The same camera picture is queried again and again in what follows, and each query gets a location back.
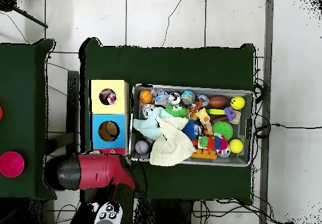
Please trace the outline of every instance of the green table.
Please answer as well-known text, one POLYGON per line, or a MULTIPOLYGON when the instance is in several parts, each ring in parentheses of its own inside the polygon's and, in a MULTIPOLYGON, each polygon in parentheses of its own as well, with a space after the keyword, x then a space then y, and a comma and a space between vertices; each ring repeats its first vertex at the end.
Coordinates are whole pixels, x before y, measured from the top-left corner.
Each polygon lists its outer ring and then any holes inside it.
MULTIPOLYGON (((254 52, 251 44, 197 49, 102 47, 97 39, 88 38, 80 48, 81 150, 89 149, 88 80, 124 79, 130 87, 145 83, 252 91, 254 52)), ((141 165, 132 162, 132 167, 144 188, 141 165)), ((239 198, 250 203, 251 165, 159 167, 143 163, 143 168, 150 199, 239 198)))
POLYGON ((45 59, 53 40, 34 45, 0 44, 0 155, 15 151, 25 169, 15 178, 0 174, 0 197, 53 199, 43 183, 46 95, 45 59))

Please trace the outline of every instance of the gray plastic bin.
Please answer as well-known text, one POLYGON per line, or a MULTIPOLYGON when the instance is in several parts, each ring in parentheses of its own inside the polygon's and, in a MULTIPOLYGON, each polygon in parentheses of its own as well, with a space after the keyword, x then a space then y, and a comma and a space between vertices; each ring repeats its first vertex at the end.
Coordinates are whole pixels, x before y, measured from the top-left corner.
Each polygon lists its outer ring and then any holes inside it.
POLYGON ((215 94, 221 94, 231 99, 233 96, 242 96, 245 99, 245 106, 240 110, 241 118, 240 124, 233 126, 233 137, 241 140, 244 144, 243 151, 239 154, 231 152, 229 157, 217 156, 216 160, 211 159, 197 159, 189 157, 181 162, 181 164, 193 164, 193 165, 226 165, 234 167, 246 167, 251 163, 252 159, 252 144, 253 144, 253 132, 255 129, 254 115, 255 115, 255 95, 251 91, 242 90, 226 90, 226 89, 210 89, 210 88, 196 88, 196 87, 180 87, 180 86, 163 86, 163 85, 147 85, 136 84, 132 87, 132 108, 131 108, 131 121, 130 121, 130 133, 129 133, 129 153, 131 159, 136 161, 149 161, 149 153, 140 155, 135 151, 135 144, 139 140, 144 140, 143 135, 133 128, 133 119, 142 120, 140 114, 141 103, 139 100, 140 91, 151 88, 162 88, 167 93, 178 92, 181 94, 185 90, 192 90, 195 94, 204 94, 207 97, 211 97, 215 94))

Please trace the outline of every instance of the yellow tennis ball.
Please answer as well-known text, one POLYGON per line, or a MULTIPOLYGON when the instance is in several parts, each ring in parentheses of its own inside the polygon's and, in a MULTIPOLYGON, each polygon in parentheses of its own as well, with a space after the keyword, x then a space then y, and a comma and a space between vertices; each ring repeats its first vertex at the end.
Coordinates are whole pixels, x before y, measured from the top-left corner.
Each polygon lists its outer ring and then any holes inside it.
POLYGON ((244 145, 242 143, 241 140, 239 139, 232 139, 229 143, 229 148, 230 151, 232 151, 233 153, 240 153, 241 151, 243 151, 244 145))
POLYGON ((230 106, 233 109, 236 109, 236 110, 242 109, 244 105, 245 105, 245 100, 241 96, 234 96, 230 100, 230 106))
POLYGON ((145 104, 149 104, 153 100, 153 94, 149 90, 142 90, 140 92, 140 100, 145 104))

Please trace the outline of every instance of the green spiky ball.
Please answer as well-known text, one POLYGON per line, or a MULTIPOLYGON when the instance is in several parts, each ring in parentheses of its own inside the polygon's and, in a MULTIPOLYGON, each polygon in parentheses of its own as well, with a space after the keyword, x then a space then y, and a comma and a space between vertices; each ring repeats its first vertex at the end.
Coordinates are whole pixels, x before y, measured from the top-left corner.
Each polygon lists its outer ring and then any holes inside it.
POLYGON ((165 110, 172 116, 181 117, 181 118, 185 118, 187 116, 187 109, 181 104, 177 104, 177 105, 169 104, 165 108, 165 110))
POLYGON ((223 135, 229 141, 233 136, 233 127, 229 122, 217 121, 213 124, 213 132, 223 135))

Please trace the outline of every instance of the blue cube box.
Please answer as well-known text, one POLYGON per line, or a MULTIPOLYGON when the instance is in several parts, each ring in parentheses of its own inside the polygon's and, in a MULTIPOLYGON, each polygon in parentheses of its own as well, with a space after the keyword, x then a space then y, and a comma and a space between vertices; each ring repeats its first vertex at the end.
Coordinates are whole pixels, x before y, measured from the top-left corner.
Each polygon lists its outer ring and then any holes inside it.
POLYGON ((126 148, 127 147, 127 125, 125 115, 99 115, 92 116, 92 142, 93 149, 100 148, 126 148), (113 121, 119 127, 119 135, 115 141, 105 142, 98 134, 99 126, 105 121, 113 121))

